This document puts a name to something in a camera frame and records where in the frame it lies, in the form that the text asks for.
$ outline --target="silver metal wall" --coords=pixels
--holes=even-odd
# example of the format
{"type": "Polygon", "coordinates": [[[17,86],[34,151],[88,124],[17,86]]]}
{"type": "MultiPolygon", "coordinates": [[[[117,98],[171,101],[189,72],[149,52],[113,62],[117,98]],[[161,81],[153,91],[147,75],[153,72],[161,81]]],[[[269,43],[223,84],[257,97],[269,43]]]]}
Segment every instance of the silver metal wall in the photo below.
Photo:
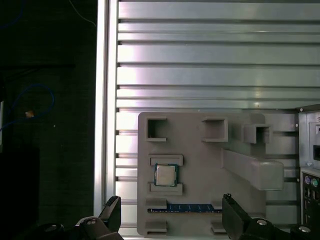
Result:
{"type": "Polygon", "coordinates": [[[110,0],[109,7],[102,194],[123,199],[120,233],[137,235],[137,122],[151,111],[265,113],[274,127],[267,157],[286,167],[284,190],[267,193],[266,216],[283,228],[296,223],[298,119],[289,109],[320,103],[320,4],[110,0]]]}

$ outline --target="black wall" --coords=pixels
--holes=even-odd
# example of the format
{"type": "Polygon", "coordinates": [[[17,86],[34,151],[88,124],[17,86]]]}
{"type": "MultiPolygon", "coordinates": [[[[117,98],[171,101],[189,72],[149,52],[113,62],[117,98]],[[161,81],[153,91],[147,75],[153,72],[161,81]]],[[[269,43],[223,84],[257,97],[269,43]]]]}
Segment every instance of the black wall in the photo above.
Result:
{"type": "MultiPolygon", "coordinates": [[[[0,26],[19,15],[21,2],[0,0],[0,26]]],[[[97,22],[96,0],[72,2],[85,18],[97,22]]],[[[20,71],[8,70],[9,66],[74,65],[42,68],[5,84],[6,103],[30,84],[44,84],[55,95],[49,114],[3,130],[4,149],[38,149],[40,224],[60,222],[70,227],[93,214],[96,32],[68,0],[26,0],[17,23],[0,29],[0,71],[7,77],[20,71]]],[[[46,90],[34,88],[6,120],[23,118],[29,110],[40,113],[50,103],[46,90]]],[[[13,168],[20,169],[25,165],[20,161],[27,160],[32,157],[16,160],[13,168]]]]}

